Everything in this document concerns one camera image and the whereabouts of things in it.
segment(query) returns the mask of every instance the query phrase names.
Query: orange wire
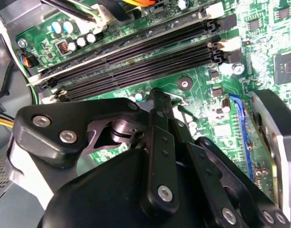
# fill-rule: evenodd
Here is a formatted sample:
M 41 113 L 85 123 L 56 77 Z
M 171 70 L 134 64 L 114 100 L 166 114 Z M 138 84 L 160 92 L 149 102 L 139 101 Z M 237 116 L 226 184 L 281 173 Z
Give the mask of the orange wire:
M 148 1 L 148 0 L 134 0 L 136 2 L 139 2 L 141 4 L 144 4 L 144 5 L 154 5 L 156 2 L 155 1 Z

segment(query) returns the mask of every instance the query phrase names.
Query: mounting screw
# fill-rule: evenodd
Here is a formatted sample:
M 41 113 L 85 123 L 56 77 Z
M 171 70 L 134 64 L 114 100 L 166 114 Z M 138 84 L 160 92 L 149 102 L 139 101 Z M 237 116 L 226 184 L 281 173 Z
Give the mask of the mounting screw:
M 25 39 L 23 39 L 23 38 L 21 38 L 21 39 L 19 39 L 18 40 L 18 46 L 20 47 L 20 48 L 27 48 L 27 41 L 25 40 Z
M 208 146 L 211 145 L 211 142 L 210 142 L 209 140 L 207 140 L 207 139 L 204 140 L 204 143 L 205 143 L 206 145 L 208 145 Z
M 279 212 L 275 212 L 275 216 L 282 224 L 286 224 L 286 220 Z
M 137 110 L 138 109 L 138 106 L 132 102 L 129 102 L 128 103 L 128 106 L 132 109 L 132 110 Z
M 235 63 L 232 65 L 232 70 L 235 75 L 241 75 L 244 72 L 244 65 L 242 63 Z
M 274 219 L 273 217 L 266 211 L 263 211 L 263 216 L 265 217 L 265 219 L 269 222 L 274 224 Z
M 157 110 L 156 112 L 157 112 L 157 115 L 158 115 L 158 116 L 160 116 L 160 117 L 164 117 L 164 115 L 163 115 L 163 112 L 162 112 L 162 111 L 159 111 L 159 110 Z
M 72 131 L 62 131 L 60 133 L 60 139 L 64 143 L 72 144 L 77 141 L 77 135 Z
M 181 121 L 177 121 L 180 127 L 184 127 L 184 124 Z
M 51 124 L 50 119 L 43 115 L 37 115 L 32 119 L 32 122 L 37 127 L 47 127 Z
M 231 225 L 236 224 L 236 217 L 230 209 L 222 208 L 222 214 L 228 223 L 230 223 Z
M 172 191 L 165 185 L 160 185 L 158 188 L 158 195 L 165 202 L 171 202 L 173 200 Z

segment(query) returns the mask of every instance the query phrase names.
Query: black ram slot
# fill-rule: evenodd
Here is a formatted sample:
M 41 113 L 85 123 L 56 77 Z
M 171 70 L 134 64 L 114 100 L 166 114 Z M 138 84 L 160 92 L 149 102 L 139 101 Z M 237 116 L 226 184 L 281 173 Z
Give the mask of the black ram slot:
M 92 84 L 95 82 L 100 82 L 100 81 L 106 80 L 108 78 L 114 78 L 115 76 L 118 76 L 119 74 L 131 73 L 132 71 L 136 71 L 138 69 L 143 69 L 143 71 L 147 71 L 147 70 L 154 69 L 157 64 L 163 63 L 163 62 L 168 61 L 168 60 L 172 60 L 172 61 L 176 62 L 176 61 L 180 61 L 180 59 L 177 59 L 180 57 L 202 55 L 202 54 L 210 51 L 210 49 L 207 48 L 207 44 L 208 44 L 208 42 L 197 44 L 197 45 L 194 45 L 192 47 L 189 47 L 189 48 L 186 48 L 183 50 L 179 50 L 176 52 L 168 53 L 166 55 L 151 58 L 151 59 L 146 60 L 146 61 L 141 62 L 141 63 L 129 65 L 127 67 L 123 67 L 123 68 L 118 69 L 118 70 L 114 70 L 114 71 L 111 71 L 108 73 L 96 75 L 96 76 L 93 76 L 91 78 L 78 81 L 78 82 L 74 83 L 73 85 L 66 86 L 64 89 L 66 91 L 71 91 L 71 90 L 76 90 L 78 88 L 88 88 L 87 86 L 89 84 Z
M 115 46 L 115 45 L 118 45 L 118 44 L 124 43 L 124 42 L 126 42 L 126 41 L 128 41 L 128 40 L 131 40 L 131 39 L 137 37 L 137 36 L 143 36 L 143 35 L 145 35 L 145 34 L 146 34 L 147 32 L 149 32 L 149 31 L 155 30 L 155 29 L 157 29 L 157 28 L 159 28 L 159 27 L 162 28 L 162 27 L 164 27 L 164 26 L 167 25 L 167 24 L 170 24 L 170 23 L 172 23 L 172 22 L 174 22 L 174 21 L 177 21 L 177 20 L 180 20 L 180 19 L 186 18 L 186 17 L 188 17 L 188 16 L 191 16 L 191 15 L 193 15 L 193 14 L 199 13 L 199 12 L 201 12 L 201 11 L 202 11 L 202 9 L 197 9 L 197 10 L 194 10 L 194 11 L 191 11 L 191 12 L 188 12 L 188 13 L 185 13 L 185 14 L 180 15 L 180 16 L 178 16 L 178 17 L 175 17 L 175 18 L 172 18 L 172 19 L 170 19 L 170 20 L 164 21 L 164 22 L 162 22 L 162 23 L 160 23 L 160 24 L 157 24 L 157 25 L 154 25 L 154 26 L 151 26 L 151 27 L 145 28 L 145 29 L 143 29 L 143 30 L 141 30 L 141 31 L 138 31 L 138 32 L 135 32 L 135 33 L 133 33 L 133 34 L 127 35 L 127 36 L 122 37 L 122 38 L 120 38 L 120 39 L 118 39 L 118 40 L 114 40 L 114 41 L 112 41 L 112 42 L 110 42 L 110 43 L 104 44 L 104 45 L 102 45 L 102 46 L 100 46 L 100 47 L 98 47 L 98 48 L 94 48 L 94 49 L 90 50 L 89 52 L 86 52 L 86 53 L 84 53 L 84 54 L 78 55 L 78 56 L 73 57 L 73 58 L 71 58 L 71 59 L 69 59 L 69 60 L 67 60 L 67 61 L 65 61 L 65 62 L 63 62 L 63 63 L 60 63 L 60 64 L 58 64 L 58 65 L 53 66 L 53 67 L 52 67 L 51 69 L 49 69 L 49 70 L 48 70 L 48 71 L 47 71 L 43 76 L 49 76 L 49 75 L 55 73 L 55 70 L 58 69 L 58 68 L 61 68 L 62 66 L 66 66 L 66 65 L 68 65 L 68 64 L 71 64 L 71 63 L 74 62 L 74 61 L 78 61 L 78 60 L 80 60 L 80 59 L 83 59 L 83 58 L 89 57 L 89 56 L 91 56 L 91 55 L 93 55 L 93 54 L 95 54 L 95 53 L 100 52 L 101 50 L 105 50 L 105 49 L 111 48 L 111 47 L 113 47 L 113 46 Z
M 171 66 L 162 67 L 153 71 L 149 71 L 143 74 L 135 75 L 132 77 L 128 77 L 125 79 L 122 79 L 117 82 L 112 82 L 110 84 L 105 84 L 103 86 L 96 87 L 94 89 L 90 89 L 78 94 L 69 95 L 68 98 L 72 101 L 79 101 L 83 100 L 89 97 L 97 96 L 100 94 L 104 94 L 106 92 L 111 92 L 117 89 L 125 88 L 127 86 L 135 85 L 141 82 L 155 80 L 161 77 L 169 76 L 175 73 L 179 73 L 181 71 L 185 71 L 191 68 L 204 66 L 208 64 L 215 63 L 211 59 L 203 59 L 203 57 L 200 57 L 202 60 L 199 60 L 198 58 L 193 58 L 192 60 L 185 61 L 185 62 L 178 62 L 176 64 L 173 64 Z
M 92 72 L 96 71 L 97 70 L 96 66 L 98 65 L 103 65 L 107 63 L 109 65 L 113 65 L 115 63 L 119 63 L 129 58 L 136 57 L 144 53 L 150 53 L 160 48 L 165 48 L 167 46 L 176 44 L 180 41 L 187 40 L 189 38 L 196 38 L 205 34 L 207 34 L 207 31 L 203 28 L 203 24 L 197 23 L 189 27 L 185 27 L 183 29 L 168 33 L 164 36 L 154 38 L 141 44 L 135 45 L 128 49 L 119 51 L 115 54 L 109 55 L 107 57 L 86 64 L 84 66 L 73 69 L 69 72 L 65 72 L 60 76 L 57 76 L 57 79 L 62 81 L 62 79 L 65 78 L 69 79 L 72 77 L 81 76 L 84 75 L 85 72 L 89 72 L 89 70 L 91 70 Z
M 99 78 L 95 78 L 92 82 L 88 82 L 88 85 L 83 84 L 83 85 L 78 85 L 76 88 L 68 89 L 65 88 L 67 93 L 69 95 L 73 95 L 75 93 L 79 93 L 85 90 L 92 89 L 96 86 L 101 86 L 103 84 L 109 84 L 114 81 L 119 81 L 120 79 L 124 79 L 127 77 L 131 77 L 134 75 L 140 75 L 142 73 L 145 73 L 147 71 L 151 71 L 157 68 L 165 67 L 168 65 L 173 65 L 176 63 L 184 63 L 186 60 L 189 60 L 191 58 L 197 58 L 199 60 L 210 58 L 212 56 L 212 51 L 209 48 L 206 48 L 204 50 L 198 50 L 198 51 L 186 51 L 185 53 L 181 53 L 180 55 L 174 55 L 171 58 L 165 59 L 164 61 L 160 62 L 153 62 L 149 66 L 146 67 L 139 67 L 137 69 L 128 71 L 126 73 L 110 73 L 106 74 L 104 76 L 100 76 Z

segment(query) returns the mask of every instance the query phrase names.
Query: chipset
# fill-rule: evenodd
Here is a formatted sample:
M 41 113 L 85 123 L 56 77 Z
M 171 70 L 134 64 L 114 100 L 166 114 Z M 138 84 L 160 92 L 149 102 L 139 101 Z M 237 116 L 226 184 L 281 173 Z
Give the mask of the chipset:
M 274 81 L 277 85 L 291 82 L 291 51 L 274 56 Z

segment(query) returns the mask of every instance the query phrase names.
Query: integrated circuit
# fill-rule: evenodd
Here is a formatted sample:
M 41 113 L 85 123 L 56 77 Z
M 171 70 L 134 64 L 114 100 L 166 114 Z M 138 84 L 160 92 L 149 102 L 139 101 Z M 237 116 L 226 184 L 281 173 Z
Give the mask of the integrated circuit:
M 290 7 L 279 9 L 276 11 L 276 19 L 282 20 L 290 16 Z
M 259 21 L 259 19 L 250 21 L 248 23 L 248 29 L 251 30 L 251 31 L 254 31 L 254 30 L 258 29 L 259 27 L 260 27 L 260 21 Z
M 274 81 L 277 85 L 291 82 L 291 51 L 274 56 Z

